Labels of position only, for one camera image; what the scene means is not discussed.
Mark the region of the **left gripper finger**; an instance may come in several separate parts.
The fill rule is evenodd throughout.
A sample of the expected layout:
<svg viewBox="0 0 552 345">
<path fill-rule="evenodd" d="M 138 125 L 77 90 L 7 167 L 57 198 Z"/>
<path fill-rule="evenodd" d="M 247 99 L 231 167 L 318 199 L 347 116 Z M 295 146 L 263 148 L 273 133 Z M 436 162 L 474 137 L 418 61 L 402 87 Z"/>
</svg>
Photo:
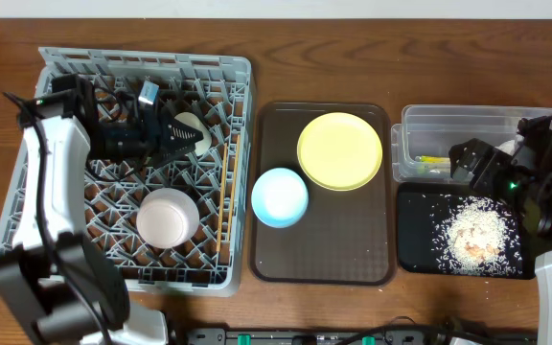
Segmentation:
<svg viewBox="0 0 552 345">
<path fill-rule="evenodd" d="M 194 151 L 195 148 L 195 139 L 166 141 L 153 152 L 153 167 L 160 168 L 170 164 L 173 160 Z"/>
<path fill-rule="evenodd" d="M 171 113 L 162 112 L 158 117 L 162 127 L 161 137 L 164 142 L 174 141 L 176 139 L 195 139 L 198 142 L 202 139 L 202 133 L 199 130 L 184 125 L 177 121 L 174 116 L 175 115 Z"/>
</svg>

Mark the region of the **white upturned cup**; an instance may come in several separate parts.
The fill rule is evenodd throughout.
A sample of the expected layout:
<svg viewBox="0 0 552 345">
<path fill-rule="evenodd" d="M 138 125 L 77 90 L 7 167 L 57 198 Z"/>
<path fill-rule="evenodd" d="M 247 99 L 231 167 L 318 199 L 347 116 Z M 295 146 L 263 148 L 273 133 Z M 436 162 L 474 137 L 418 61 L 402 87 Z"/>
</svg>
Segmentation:
<svg viewBox="0 0 552 345">
<path fill-rule="evenodd" d="M 195 143 L 195 155 L 200 157 L 206 153 L 212 146 L 212 136 L 200 119 L 191 112 L 181 112 L 175 115 L 174 118 L 184 125 L 193 127 L 202 133 L 202 139 Z"/>
</svg>

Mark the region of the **wooden chopstick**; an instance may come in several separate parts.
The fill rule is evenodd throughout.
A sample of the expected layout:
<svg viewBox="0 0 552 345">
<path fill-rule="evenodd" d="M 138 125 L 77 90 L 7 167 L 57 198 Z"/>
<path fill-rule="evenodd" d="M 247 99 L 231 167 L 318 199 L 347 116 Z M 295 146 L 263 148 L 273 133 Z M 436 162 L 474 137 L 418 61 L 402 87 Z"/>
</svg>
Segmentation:
<svg viewBox="0 0 552 345">
<path fill-rule="evenodd" d="M 224 146 L 223 146 L 223 158 L 222 158 L 222 164 L 221 164 L 221 180 L 220 180 L 220 189 L 219 189 L 217 253 L 220 252 L 220 248 L 221 248 L 222 224 L 223 224 L 223 216 L 224 216 L 224 199 L 225 199 L 225 192 L 226 192 L 226 175 L 227 175 L 228 161 L 229 161 L 229 148 L 228 148 L 228 144 L 225 143 Z"/>
<path fill-rule="evenodd" d="M 237 135 L 237 141 L 236 141 L 236 145 L 235 145 L 235 155 L 234 155 L 234 169 L 233 169 L 233 178 L 232 178 L 232 186 L 231 186 L 231 193 L 230 193 L 230 210 L 229 210 L 229 214 L 228 214 L 228 221 L 227 221 L 227 224 L 228 224 L 228 232 L 229 234 L 231 234 L 231 231 L 233 229 L 233 212 L 234 212 L 234 208 L 235 208 L 235 190 L 236 190 L 236 185 L 237 185 L 237 174 L 238 174 L 238 165 L 239 165 L 239 155 L 240 155 L 240 148 L 241 148 L 241 140 L 242 140 L 242 135 L 241 134 L 238 134 Z"/>
</svg>

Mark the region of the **green snack wrapper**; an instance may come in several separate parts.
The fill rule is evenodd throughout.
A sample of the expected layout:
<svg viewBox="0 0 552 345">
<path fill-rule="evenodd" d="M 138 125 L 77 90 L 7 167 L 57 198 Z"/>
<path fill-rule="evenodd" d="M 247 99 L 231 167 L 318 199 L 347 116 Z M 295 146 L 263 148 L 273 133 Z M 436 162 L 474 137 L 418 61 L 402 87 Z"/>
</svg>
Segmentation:
<svg viewBox="0 0 552 345">
<path fill-rule="evenodd" d="M 416 162 L 427 163 L 427 164 L 443 164 L 443 165 L 450 164 L 450 160 L 447 157 L 440 157 L 440 156 L 421 155 L 421 156 L 416 156 L 414 160 Z"/>
</svg>

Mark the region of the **white bowl with food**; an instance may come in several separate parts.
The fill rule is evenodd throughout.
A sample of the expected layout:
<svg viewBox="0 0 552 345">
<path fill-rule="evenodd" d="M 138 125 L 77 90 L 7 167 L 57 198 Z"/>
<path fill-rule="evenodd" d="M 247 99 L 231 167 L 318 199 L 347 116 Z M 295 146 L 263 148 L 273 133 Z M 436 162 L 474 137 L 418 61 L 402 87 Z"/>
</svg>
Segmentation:
<svg viewBox="0 0 552 345">
<path fill-rule="evenodd" d="M 136 218 L 141 238 L 160 249 L 176 247 L 190 240 L 199 225 L 195 202 L 185 193 L 171 188 L 150 192 L 143 199 Z"/>
</svg>

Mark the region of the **light blue saucer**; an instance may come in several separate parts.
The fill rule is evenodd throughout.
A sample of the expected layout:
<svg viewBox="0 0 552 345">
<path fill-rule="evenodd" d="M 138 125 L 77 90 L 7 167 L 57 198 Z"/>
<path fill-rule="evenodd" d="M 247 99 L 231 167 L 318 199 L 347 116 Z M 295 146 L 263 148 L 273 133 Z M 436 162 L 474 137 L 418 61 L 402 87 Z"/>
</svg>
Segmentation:
<svg viewBox="0 0 552 345">
<path fill-rule="evenodd" d="M 287 168 L 264 172 L 255 182 L 251 205 L 257 219 L 272 228 L 287 228 L 305 215 L 309 192 L 300 175 Z"/>
</svg>

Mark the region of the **yellow-green plate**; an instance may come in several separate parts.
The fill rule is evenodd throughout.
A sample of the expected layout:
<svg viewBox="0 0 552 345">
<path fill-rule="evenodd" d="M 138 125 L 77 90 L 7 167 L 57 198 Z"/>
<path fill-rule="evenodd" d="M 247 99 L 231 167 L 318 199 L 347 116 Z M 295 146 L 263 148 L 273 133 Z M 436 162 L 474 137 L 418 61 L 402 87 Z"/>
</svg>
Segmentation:
<svg viewBox="0 0 552 345">
<path fill-rule="evenodd" d="M 338 192 L 369 183 L 382 165 L 377 131 L 360 117 L 332 112 L 311 120 L 299 135 L 299 165 L 316 185 Z"/>
</svg>

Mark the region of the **white tissue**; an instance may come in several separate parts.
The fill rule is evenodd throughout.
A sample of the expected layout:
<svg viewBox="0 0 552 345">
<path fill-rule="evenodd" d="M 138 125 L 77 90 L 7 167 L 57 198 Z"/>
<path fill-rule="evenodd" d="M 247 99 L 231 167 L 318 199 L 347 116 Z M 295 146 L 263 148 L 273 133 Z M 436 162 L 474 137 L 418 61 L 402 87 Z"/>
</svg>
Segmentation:
<svg viewBox="0 0 552 345">
<path fill-rule="evenodd" d="M 506 154 L 514 156 L 519 147 L 520 141 L 518 139 L 513 139 L 500 144 L 497 149 Z"/>
</svg>

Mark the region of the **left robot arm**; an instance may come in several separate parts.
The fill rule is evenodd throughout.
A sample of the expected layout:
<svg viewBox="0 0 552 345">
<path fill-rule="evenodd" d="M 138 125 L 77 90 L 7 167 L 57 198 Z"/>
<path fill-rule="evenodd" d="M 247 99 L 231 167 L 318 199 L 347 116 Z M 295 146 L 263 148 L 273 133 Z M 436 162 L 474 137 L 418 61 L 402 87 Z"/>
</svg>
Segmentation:
<svg viewBox="0 0 552 345">
<path fill-rule="evenodd" d="M 159 167 L 191 152 L 198 129 L 164 114 L 145 81 L 128 114 L 98 106 L 109 91 L 69 74 L 49 94 L 15 98 L 28 168 L 21 220 L 0 253 L 0 297 L 35 344 L 166 344 L 159 310 L 134 304 L 114 264 L 87 234 L 84 174 L 91 160 Z"/>
</svg>

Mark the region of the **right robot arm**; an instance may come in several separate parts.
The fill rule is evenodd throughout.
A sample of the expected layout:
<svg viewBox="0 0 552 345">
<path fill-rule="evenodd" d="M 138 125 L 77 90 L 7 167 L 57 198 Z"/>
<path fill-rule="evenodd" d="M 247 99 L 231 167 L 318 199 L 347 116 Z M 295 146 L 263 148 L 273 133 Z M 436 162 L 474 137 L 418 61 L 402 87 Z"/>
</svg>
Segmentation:
<svg viewBox="0 0 552 345">
<path fill-rule="evenodd" d="M 450 175 L 471 177 L 471 189 L 508 204 L 520 225 L 540 240 L 535 259 L 539 288 L 538 342 L 552 344 L 552 127 L 524 122 L 523 138 L 514 154 L 479 139 L 453 146 L 448 153 Z"/>
</svg>

